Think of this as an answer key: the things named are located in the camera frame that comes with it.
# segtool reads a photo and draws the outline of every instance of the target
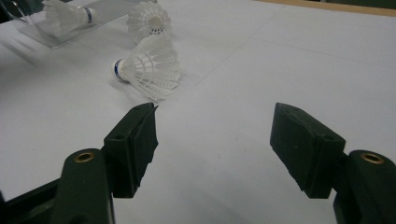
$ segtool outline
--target white shuttlecock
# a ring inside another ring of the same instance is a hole
[[[137,44],[149,35],[170,35],[172,26],[168,13],[153,2],[141,2],[129,13],[128,31]]]
[[[163,35],[143,39],[127,59],[115,61],[112,74],[120,81],[128,81],[154,101],[172,94],[180,78],[180,64],[172,42]]]
[[[43,5],[55,36],[98,22],[96,11],[88,7],[74,7],[60,0],[44,0]]]

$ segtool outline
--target black plastic part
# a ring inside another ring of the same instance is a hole
[[[348,156],[343,153],[340,160],[332,166],[332,174],[330,175],[332,188],[337,191],[337,195],[345,202],[355,202],[352,188],[350,187],[347,177],[347,160]]]
[[[329,197],[346,141],[302,109],[277,103],[271,146],[309,198]]]
[[[49,223],[57,185],[58,179],[6,202],[6,223]]]
[[[64,162],[50,224],[114,223],[107,183],[106,161],[99,149],[70,155]]]
[[[344,200],[338,193],[333,203],[337,224],[359,224],[361,212],[355,199]]]
[[[132,198],[158,146],[153,103],[139,105],[105,138],[102,151],[115,198]]]
[[[396,167],[388,158],[365,150],[349,154],[346,171],[361,210],[360,224],[396,223]]]
[[[6,201],[4,201],[3,194],[0,191],[0,223],[6,223],[7,221],[6,212],[7,212]]]

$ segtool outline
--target blue band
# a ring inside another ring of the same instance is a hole
[[[92,14],[90,12],[90,9],[87,7],[84,7],[84,9],[87,11],[87,14],[88,14],[88,24],[91,24],[92,23]]]
[[[116,77],[117,77],[119,80],[125,81],[124,79],[122,79],[122,78],[120,77],[120,74],[119,74],[119,64],[120,64],[121,60],[122,60],[122,59],[119,59],[119,60],[114,64],[114,74],[116,74]]]

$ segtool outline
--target white table surface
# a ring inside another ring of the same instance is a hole
[[[332,197],[300,192],[269,145],[276,102],[396,161],[396,18],[248,0],[159,0],[182,64],[159,102],[160,142],[118,223],[335,223]],[[133,48],[126,18],[47,49],[0,24],[0,190],[58,178],[148,101],[110,75]]]

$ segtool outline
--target transparent plastic holder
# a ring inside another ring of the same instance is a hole
[[[128,14],[140,2],[145,1],[0,0],[0,6],[18,31],[49,48],[56,48],[71,38]]]

